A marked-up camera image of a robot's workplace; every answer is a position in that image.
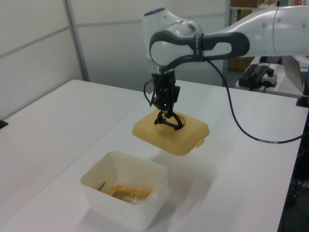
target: white table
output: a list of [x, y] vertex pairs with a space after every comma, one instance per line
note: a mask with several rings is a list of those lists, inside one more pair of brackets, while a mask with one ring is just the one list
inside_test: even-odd
[[[250, 64], [259, 63], [260, 57], [255, 57]], [[270, 64], [270, 68], [274, 70], [274, 74], [277, 75], [277, 84], [275, 87], [269, 87], [266, 89], [265, 93], [281, 95], [292, 98], [300, 98], [302, 96], [302, 92], [294, 85], [294, 83], [287, 77], [284, 71], [284, 66], [281, 64]], [[239, 86], [239, 82], [236, 82], [235, 88], [249, 90], [249, 88]], [[253, 89], [256, 92], [263, 92], [264, 86], [260, 88]]]
[[141, 92], [70, 81], [0, 130], [0, 225], [133, 110]]
[[[1, 232], [127, 231], [89, 210], [79, 180], [111, 150], [154, 160], [169, 169], [169, 197], [147, 231], [277, 231], [299, 140], [282, 145], [248, 138], [236, 126], [222, 87], [177, 81], [175, 110], [208, 123], [199, 148], [177, 157], [131, 134], [154, 110], [143, 101], [87, 152], [47, 185], [1, 228]], [[308, 109], [296, 99], [231, 89], [239, 123], [269, 140], [300, 135]]]

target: white wall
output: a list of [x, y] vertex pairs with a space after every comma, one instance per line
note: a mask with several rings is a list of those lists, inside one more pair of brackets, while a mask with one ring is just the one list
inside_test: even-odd
[[62, 0], [0, 1], [0, 118], [82, 79]]
[[[166, 7], [197, 21], [205, 33], [225, 27], [226, 0], [70, 0], [89, 80], [142, 90], [150, 78], [141, 19], [144, 13]], [[223, 62], [216, 61], [220, 70]], [[221, 86], [220, 76], [207, 64], [176, 68], [176, 78]]]

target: white plastic box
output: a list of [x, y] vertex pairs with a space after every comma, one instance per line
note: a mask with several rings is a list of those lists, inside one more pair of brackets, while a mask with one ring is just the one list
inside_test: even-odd
[[[132, 205], [99, 191], [117, 184], [130, 184], [152, 190], [141, 204]], [[168, 196], [168, 170], [161, 164], [126, 153], [112, 151], [95, 163], [81, 178], [90, 207], [99, 214], [133, 230], [144, 230]]]

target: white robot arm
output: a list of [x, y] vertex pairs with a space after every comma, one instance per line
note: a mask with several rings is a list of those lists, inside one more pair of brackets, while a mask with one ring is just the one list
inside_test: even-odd
[[309, 7], [277, 7], [250, 14], [216, 33], [203, 34], [194, 21], [167, 9], [148, 12], [142, 20], [151, 73], [192, 61], [252, 56], [307, 55]]

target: black cable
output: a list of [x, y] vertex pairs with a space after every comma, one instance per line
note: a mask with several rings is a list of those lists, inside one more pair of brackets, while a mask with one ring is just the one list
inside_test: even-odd
[[264, 87], [264, 90], [263, 90], [263, 93], [265, 93], [266, 89], [268, 88], [268, 84], [265, 84], [265, 87]]
[[207, 61], [217, 72], [218, 74], [221, 76], [222, 78], [222, 81], [223, 83], [225, 84], [225, 88], [226, 88], [226, 91], [227, 91], [227, 96], [228, 96], [228, 101], [229, 101], [229, 104], [230, 104], [230, 108], [231, 108], [231, 112], [232, 112], [232, 116], [233, 116], [233, 119], [234, 121], [236, 122], [237, 126], [239, 127], [239, 129], [245, 134], [247, 135], [248, 137], [256, 140], [256, 141], [259, 141], [259, 142], [262, 142], [262, 143], [268, 143], [268, 144], [285, 144], [285, 143], [289, 143], [289, 142], [292, 142], [292, 141], [295, 141], [295, 140], [298, 140], [298, 139], [301, 139], [305, 136], [308, 136], [309, 135], [309, 131], [307, 131], [306, 133], [300, 135], [300, 136], [297, 136], [293, 139], [289, 139], [289, 140], [284, 140], [284, 141], [268, 141], [268, 140], [263, 140], [263, 139], [258, 139], [258, 138], [255, 138], [253, 137], [252, 135], [248, 134], [241, 126], [240, 124], [238, 123], [237, 119], [236, 119], [236, 116], [235, 116], [235, 113], [234, 113], [234, 109], [233, 109], [233, 104], [232, 104], [232, 100], [231, 100], [231, 95], [230, 95], [230, 90], [228, 88], [228, 85], [227, 85], [227, 82], [223, 76], [223, 74], [221, 73], [221, 71], [210, 61], [208, 60], [207, 58], [203, 58], [203, 61]]
[[149, 81], [146, 81], [146, 83], [144, 84], [144, 96], [145, 96], [147, 102], [149, 103], [149, 105], [151, 106], [152, 104], [151, 104], [151, 102], [149, 101], [149, 99], [148, 99], [148, 97], [147, 97], [147, 95], [146, 95], [146, 86], [147, 86], [150, 82], [152, 82], [152, 79], [150, 79]]

